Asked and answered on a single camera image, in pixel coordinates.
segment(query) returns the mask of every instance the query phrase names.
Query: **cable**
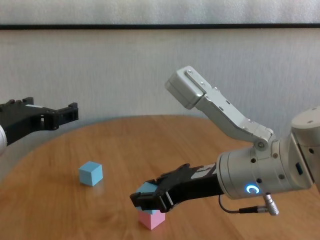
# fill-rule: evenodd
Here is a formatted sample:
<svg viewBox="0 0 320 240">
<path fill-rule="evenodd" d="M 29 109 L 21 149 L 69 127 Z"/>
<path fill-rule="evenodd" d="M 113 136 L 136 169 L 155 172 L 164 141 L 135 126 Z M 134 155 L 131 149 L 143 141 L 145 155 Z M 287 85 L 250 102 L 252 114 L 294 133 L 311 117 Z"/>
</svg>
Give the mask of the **cable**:
<svg viewBox="0 0 320 240">
<path fill-rule="evenodd" d="M 228 210 L 222 205 L 222 195 L 218 198 L 220 208 L 228 214 L 262 214 L 268 213 L 268 208 L 266 206 L 250 206 L 239 208 L 239 210 Z"/>
<path fill-rule="evenodd" d="M 220 206 L 220 208 L 223 210 L 223 211 L 225 211 L 226 213 L 228 213 L 228 214 L 239 214 L 240 212 L 239 212 L 239 210 L 228 210 L 228 209 L 226 209 L 223 205 L 222 205 L 222 196 L 221 195 L 219 195 L 219 206 Z"/>
</svg>

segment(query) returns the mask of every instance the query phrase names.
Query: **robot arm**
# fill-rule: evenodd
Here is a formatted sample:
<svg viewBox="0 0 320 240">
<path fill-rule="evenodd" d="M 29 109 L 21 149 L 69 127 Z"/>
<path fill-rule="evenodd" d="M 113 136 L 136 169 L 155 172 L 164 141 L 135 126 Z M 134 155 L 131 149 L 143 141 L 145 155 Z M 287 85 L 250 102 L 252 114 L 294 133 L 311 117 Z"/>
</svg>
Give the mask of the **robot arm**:
<svg viewBox="0 0 320 240">
<path fill-rule="evenodd" d="M 78 120 L 78 104 L 59 110 L 34 105 L 34 99 L 10 100 L 0 104 L 0 156 L 6 147 L 36 131 L 53 131 Z"/>
<path fill-rule="evenodd" d="M 219 195 L 227 212 L 277 215 L 271 194 L 308 189 L 314 182 L 320 190 L 320 107 L 295 117 L 291 133 L 276 139 L 271 129 L 243 116 L 191 66 L 173 74 L 165 87 L 185 108 L 196 107 L 226 135 L 253 146 L 223 152 L 216 164 L 186 164 L 150 180 L 156 191 L 132 194 L 135 207 L 168 212 L 183 201 Z M 221 204 L 223 194 L 231 199 L 262 196 L 265 205 L 228 211 Z"/>
</svg>

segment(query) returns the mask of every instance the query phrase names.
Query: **pink cube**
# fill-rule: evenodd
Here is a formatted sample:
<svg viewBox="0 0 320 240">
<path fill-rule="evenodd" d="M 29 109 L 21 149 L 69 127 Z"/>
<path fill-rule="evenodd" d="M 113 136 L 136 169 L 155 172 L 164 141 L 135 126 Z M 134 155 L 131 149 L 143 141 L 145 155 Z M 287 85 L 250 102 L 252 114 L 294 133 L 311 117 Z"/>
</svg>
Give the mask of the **pink cube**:
<svg viewBox="0 0 320 240">
<path fill-rule="evenodd" d="M 152 230 L 166 219 L 166 214 L 161 213 L 159 210 L 154 214 L 149 214 L 144 211 L 139 212 L 139 221 L 148 229 Z"/>
</svg>

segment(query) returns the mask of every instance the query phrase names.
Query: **round table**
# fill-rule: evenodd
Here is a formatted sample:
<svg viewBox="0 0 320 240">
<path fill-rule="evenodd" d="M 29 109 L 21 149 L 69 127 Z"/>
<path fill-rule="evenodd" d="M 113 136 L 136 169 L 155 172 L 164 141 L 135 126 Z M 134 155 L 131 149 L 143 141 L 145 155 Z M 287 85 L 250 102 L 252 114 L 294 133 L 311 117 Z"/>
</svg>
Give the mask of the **round table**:
<svg viewBox="0 0 320 240">
<path fill-rule="evenodd" d="M 320 239 L 315 187 L 274 195 L 279 216 L 228 214 L 213 196 L 181 203 L 153 230 L 138 222 L 129 196 L 144 181 L 185 163 L 214 163 L 221 152 L 248 146 L 197 117 L 128 117 L 77 129 L 32 151 L 3 180 L 0 239 Z M 88 161 L 103 168 L 94 187 L 79 182 L 78 168 Z M 264 203 L 261 197 L 223 200 L 229 209 Z"/>
</svg>

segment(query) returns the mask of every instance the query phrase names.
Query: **light blue cube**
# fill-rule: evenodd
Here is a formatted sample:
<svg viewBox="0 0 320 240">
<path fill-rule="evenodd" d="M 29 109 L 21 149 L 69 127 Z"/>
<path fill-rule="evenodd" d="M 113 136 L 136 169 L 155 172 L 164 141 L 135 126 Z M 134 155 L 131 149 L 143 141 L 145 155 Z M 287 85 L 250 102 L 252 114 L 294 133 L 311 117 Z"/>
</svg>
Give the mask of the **light blue cube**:
<svg viewBox="0 0 320 240">
<path fill-rule="evenodd" d="M 102 165 L 99 163 L 88 161 L 85 165 L 79 168 L 80 182 L 85 185 L 93 187 L 103 178 Z"/>
<path fill-rule="evenodd" d="M 157 187 L 157 185 L 145 182 L 141 187 L 137 189 L 136 193 L 153 193 L 156 191 Z M 136 207 L 136 209 L 148 214 L 155 214 L 157 212 L 157 210 L 142 210 L 140 206 Z"/>
</svg>

